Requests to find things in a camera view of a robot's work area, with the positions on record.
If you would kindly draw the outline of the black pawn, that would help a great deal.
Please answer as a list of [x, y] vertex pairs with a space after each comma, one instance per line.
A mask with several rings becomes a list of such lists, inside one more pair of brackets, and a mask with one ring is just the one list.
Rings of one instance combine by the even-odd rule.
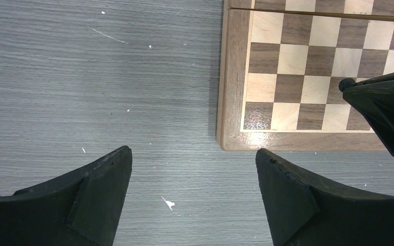
[[353, 78], [344, 78], [339, 82], [338, 88], [340, 92], [344, 92], [344, 90], [354, 87], [356, 85], [356, 81]]

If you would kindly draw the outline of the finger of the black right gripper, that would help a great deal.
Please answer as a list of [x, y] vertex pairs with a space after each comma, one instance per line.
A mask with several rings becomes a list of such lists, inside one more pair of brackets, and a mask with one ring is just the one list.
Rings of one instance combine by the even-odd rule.
[[394, 157], [394, 73], [356, 82], [342, 93]]

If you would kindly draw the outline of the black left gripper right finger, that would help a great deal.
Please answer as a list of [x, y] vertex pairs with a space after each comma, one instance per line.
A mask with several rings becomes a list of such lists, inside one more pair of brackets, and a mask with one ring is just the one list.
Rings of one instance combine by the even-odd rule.
[[255, 164], [274, 245], [394, 245], [394, 196], [336, 182], [267, 149]]

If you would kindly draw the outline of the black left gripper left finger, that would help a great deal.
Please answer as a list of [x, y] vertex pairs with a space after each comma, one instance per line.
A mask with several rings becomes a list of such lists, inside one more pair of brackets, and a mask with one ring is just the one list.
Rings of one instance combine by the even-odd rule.
[[122, 146], [51, 180], [0, 196], [0, 245], [112, 245], [132, 172]]

